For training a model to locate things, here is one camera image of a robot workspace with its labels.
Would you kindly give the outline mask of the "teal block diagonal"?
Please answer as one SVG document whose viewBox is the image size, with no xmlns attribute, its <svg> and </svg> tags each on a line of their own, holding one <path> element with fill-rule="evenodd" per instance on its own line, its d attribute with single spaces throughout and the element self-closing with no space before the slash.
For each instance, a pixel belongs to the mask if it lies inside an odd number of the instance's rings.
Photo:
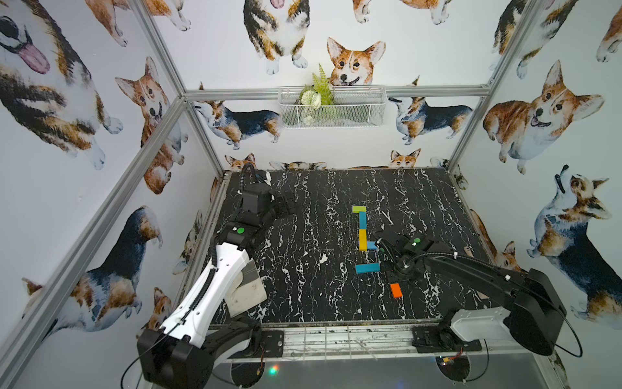
<svg viewBox="0 0 622 389">
<path fill-rule="evenodd" d="M 381 264 L 358 264 L 356 265 L 357 274 L 369 274 L 381 271 Z"/>
</svg>

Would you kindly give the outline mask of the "orange building block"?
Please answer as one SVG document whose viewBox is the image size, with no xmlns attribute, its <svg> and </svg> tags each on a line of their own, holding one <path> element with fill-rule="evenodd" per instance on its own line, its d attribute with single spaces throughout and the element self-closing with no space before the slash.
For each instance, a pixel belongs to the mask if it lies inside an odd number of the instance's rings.
<svg viewBox="0 0 622 389">
<path fill-rule="evenodd" d="M 400 299 L 403 297 L 403 292 L 401 290 L 399 283 L 390 284 L 390 291 L 391 291 L 392 297 L 395 299 Z"/>
</svg>

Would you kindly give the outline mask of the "yellow building block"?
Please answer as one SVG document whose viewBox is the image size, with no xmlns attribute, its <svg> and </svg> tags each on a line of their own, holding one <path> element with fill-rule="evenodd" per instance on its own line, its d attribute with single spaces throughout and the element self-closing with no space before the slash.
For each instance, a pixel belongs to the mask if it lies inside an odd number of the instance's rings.
<svg viewBox="0 0 622 389">
<path fill-rule="evenodd" d="M 367 251 L 367 249 L 368 249 L 368 240 L 367 240 L 367 231 L 366 230 L 359 230 L 358 243 L 359 243 L 359 250 L 360 251 Z"/>
</svg>

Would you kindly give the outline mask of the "teal block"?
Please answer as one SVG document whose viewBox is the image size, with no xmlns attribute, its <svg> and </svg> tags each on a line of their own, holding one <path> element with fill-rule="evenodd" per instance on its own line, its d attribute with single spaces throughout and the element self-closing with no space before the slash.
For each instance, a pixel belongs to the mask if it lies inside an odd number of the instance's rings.
<svg viewBox="0 0 622 389">
<path fill-rule="evenodd" d="M 359 213 L 359 226 L 361 230 L 367 230 L 367 212 Z"/>
</svg>

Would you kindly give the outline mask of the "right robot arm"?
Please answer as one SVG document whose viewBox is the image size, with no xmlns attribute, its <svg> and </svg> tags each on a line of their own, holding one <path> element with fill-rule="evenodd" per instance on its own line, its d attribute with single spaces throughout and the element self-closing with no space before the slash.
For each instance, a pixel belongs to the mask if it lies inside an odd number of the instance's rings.
<svg viewBox="0 0 622 389">
<path fill-rule="evenodd" d="M 566 309 L 541 271 L 517 272 L 453 251 L 443 242 L 377 231 L 373 238 L 386 256 L 381 268 L 390 281 L 421 278 L 427 272 L 449 277 L 495 303 L 481 310 L 451 309 L 437 325 L 413 332 L 419 351 L 481 349 L 482 340 L 513 340 L 526 350 L 549 357 L 565 323 Z"/>
</svg>

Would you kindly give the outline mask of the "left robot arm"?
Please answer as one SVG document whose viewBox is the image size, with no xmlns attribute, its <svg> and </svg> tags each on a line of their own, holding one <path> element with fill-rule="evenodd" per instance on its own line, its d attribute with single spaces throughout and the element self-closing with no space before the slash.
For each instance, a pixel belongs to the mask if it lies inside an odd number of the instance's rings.
<svg viewBox="0 0 622 389">
<path fill-rule="evenodd" d="M 263 351 L 262 329 L 254 319 L 232 313 L 227 326 L 212 332 L 210 325 L 221 303 L 238 289 L 243 311 L 266 300 L 261 278 L 244 270 L 255 267 L 254 255 L 274 222 L 296 212 L 296 199 L 258 180 L 251 164 L 241 169 L 239 191 L 232 219 L 212 236 L 210 266 L 160 328 L 144 330 L 137 341 L 136 360 L 149 383 L 204 388 L 218 364 L 237 353 L 252 357 Z"/>
</svg>

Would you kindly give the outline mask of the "white work glove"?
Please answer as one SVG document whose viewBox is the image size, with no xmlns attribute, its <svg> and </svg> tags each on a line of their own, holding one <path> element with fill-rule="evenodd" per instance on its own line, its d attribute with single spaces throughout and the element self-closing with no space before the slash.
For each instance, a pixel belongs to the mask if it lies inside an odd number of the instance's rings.
<svg viewBox="0 0 622 389">
<path fill-rule="evenodd" d="M 225 296 L 231 318 L 246 313 L 267 300 L 267 291 L 253 259 L 236 276 L 233 287 Z"/>
</svg>

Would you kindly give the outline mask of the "artificial fern and flower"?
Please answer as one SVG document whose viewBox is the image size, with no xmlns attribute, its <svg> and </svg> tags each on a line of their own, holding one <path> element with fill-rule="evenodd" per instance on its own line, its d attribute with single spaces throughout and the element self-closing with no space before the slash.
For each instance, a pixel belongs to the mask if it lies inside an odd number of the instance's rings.
<svg viewBox="0 0 622 389">
<path fill-rule="evenodd" d="M 327 121 L 327 106 L 335 103 L 331 83 L 321 65 L 318 66 L 318 73 L 312 76 L 313 83 L 303 87 L 296 102 L 301 122 L 306 126 Z"/>
</svg>

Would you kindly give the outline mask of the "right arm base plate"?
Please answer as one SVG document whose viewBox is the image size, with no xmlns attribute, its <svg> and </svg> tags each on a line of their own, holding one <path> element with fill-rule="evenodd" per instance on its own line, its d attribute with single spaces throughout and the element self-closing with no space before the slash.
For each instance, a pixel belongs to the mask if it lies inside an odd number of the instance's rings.
<svg viewBox="0 0 622 389">
<path fill-rule="evenodd" d="M 483 346 L 479 340 L 461 340 L 449 329 L 438 326 L 414 326 L 411 328 L 412 346 L 418 353 L 479 352 Z"/>
</svg>

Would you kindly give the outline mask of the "aluminium front rail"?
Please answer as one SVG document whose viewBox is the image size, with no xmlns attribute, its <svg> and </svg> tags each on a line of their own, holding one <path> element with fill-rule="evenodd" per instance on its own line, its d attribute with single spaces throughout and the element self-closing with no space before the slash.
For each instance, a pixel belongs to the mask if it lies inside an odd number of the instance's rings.
<svg viewBox="0 0 622 389">
<path fill-rule="evenodd" d="M 332 361 L 383 358 L 410 358 L 428 356 L 453 357 L 458 353 L 418 353 L 412 346 L 411 328 L 436 326 L 433 323 L 362 323 L 327 324 L 294 327 L 263 327 L 261 329 L 284 331 L 283 356 L 281 358 L 228 359 L 249 345 L 249 340 L 236 340 L 232 347 L 214 356 L 214 365 L 223 363 L 250 363 L 261 361 Z M 526 350 L 513 340 L 480 340 L 483 350 L 459 352 L 465 355 L 494 353 L 525 353 Z"/>
</svg>

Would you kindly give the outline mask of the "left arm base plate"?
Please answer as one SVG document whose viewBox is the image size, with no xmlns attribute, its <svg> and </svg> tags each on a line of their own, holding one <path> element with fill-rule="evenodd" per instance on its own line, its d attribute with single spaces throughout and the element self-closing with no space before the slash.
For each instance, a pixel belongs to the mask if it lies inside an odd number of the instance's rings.
<svg viewBox="0 0 622 389">
<path fill-rule="evenodd" d="M 231 354 L 228 359 L 281 358 L 284 335 L 284 331 L 280 330 L 262 330 L 261 334 L 252 335 L 246 349 Z"/>
</svg>

